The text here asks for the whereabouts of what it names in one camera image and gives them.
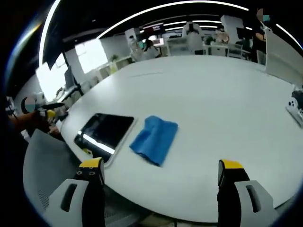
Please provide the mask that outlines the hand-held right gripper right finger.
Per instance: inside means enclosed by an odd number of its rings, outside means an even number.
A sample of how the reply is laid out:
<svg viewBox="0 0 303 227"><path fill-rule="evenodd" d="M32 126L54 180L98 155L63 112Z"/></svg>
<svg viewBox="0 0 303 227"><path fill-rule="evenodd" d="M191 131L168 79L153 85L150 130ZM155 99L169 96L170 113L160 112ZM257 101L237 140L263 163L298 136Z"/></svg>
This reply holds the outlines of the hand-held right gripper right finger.
<svg viewBox="0 0 303 227"><path fill-rule="evenodd" d="M237 161L219 160L217 202L219 227L269 227L278 218L272 196Z"/></svg>

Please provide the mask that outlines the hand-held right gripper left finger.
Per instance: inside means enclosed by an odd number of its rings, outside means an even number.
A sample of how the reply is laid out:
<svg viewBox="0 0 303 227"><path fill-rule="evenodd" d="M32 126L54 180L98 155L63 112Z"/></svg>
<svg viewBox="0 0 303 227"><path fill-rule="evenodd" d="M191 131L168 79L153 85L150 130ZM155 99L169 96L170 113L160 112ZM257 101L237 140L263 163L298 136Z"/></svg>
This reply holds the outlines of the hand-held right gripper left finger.
<svg viewBox="0 0 303 227"><path fill-rule="evenodd" d="M85 160L72 179L66 179L49 197L44 218L51 227L104 227L104 160Z"/></svg>

